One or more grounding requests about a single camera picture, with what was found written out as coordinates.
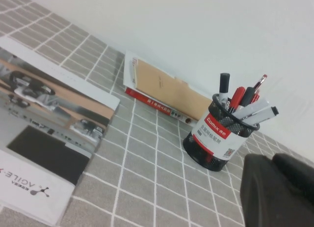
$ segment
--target pen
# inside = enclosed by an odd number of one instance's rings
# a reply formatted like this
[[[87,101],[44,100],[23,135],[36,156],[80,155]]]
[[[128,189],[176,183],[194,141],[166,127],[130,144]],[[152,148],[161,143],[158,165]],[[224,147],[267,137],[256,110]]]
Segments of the pen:
[[[267,75],[263,75],[262,78],[260,78],[260,80],[256,83],[256,85],[254,85],[254,90],[256,91],[260,86],[261,84],[264,82],[264,80],[266,80],[267,78]]]
[[[242,120],[268,106],[269,106],[269,102],[265,98],[261,98],[259,101],[249,104],[245,108],[242,108],[241,110],[237,110],[232,115]]]
[[[229,73],[220,74],[220,85],[219,85],[219,103],[223,108],[227,108],[228,102],[228,89],[229,89]]]
[[[244,96],[242,97],[237,110],[240,110],[240,109],[246,107],[247,105],[249,105],[251,103],[251,101],[254,97],[254,92],[255,92],[255,89],[253,87],[247,87],[246,88]]]
[[[255,94],[254,94],[254,97],[253,97],[253,99],[252,99],[252,101],[251,101],[251,103],[256,102],[259,98],[260,98],[259,94],[258,94],[258,93],[255,93]]]
[[[230,102],[230,106],[228,109],[228,112],[233,113],[239,106],[239,103],[244,95],[245,92],[245,88],[244,87],[239,87],[236,89],[231,102]]]
[[[243,120],[244,123],[248,125],[255,125],[261,123],[265,120],[271,119],[278,115],[279,112],[276,107],[266,108],[263,111],[260,111],[246,119]]]

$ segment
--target white marker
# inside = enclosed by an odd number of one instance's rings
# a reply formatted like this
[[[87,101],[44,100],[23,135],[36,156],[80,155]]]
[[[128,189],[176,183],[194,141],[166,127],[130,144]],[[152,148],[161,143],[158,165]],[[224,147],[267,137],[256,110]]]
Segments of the white marker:
[[[237,110],[235,113],[233,113],[232,115],[234,115],[236,118],[242,120],[266,107],[269,106],[269,102],[265,99],[262,98],[258,101],[256,101],[255,103],[249,104],[246,107]]]
[[[271,107],[264,109],[263,111],[260,111],[259,113],[256,113],[246,119],[243,120],[244,123],[248,125],[256,125],[258,123],[261,123],[265,120],[271,119],[278,115],[279,112],[276,107]]]

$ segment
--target qr code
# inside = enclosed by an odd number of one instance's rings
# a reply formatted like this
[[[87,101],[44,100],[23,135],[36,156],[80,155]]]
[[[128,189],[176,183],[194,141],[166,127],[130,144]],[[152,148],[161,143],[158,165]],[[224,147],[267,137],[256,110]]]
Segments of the qr code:
[[[224,157],[230,157],[233,154],[234,151],[235,151],[234,149],[230,149],[229,148],[228,151],[226,151]]]

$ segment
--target red book spine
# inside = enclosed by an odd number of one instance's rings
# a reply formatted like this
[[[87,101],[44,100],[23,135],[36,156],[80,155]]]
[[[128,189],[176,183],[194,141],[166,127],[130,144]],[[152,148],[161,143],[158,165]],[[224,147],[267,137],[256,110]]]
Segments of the red book spine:
[[[130,96],[132,96],[133,98],[136,98],[137,100],[157,109],[158,111],[162,112],[162,113],[165,113],[167,115],[170,115],[171,113],[171,109],[169,107],[166,107],[165,105],[159,103],[159,102],[156,102],[155,100],[133,90],[133,89],[130,89],[129,87],[127,87],[126,89],[126,93]]]

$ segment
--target black fabric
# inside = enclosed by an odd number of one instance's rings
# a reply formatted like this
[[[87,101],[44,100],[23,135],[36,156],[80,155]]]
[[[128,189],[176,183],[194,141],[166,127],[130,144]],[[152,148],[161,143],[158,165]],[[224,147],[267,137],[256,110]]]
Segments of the black fabric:
[[[272,162],[291,183],[293,191],[314,205],[314,169],[287,154],[276,154]]]
[[[314,207],[295,190],[271,160],[248,154],[240,189],[245,226],[313,227]]]
[[[64,142],[31,126],[7,147],[74,185],[89,161],[88,157],[66,147]]]

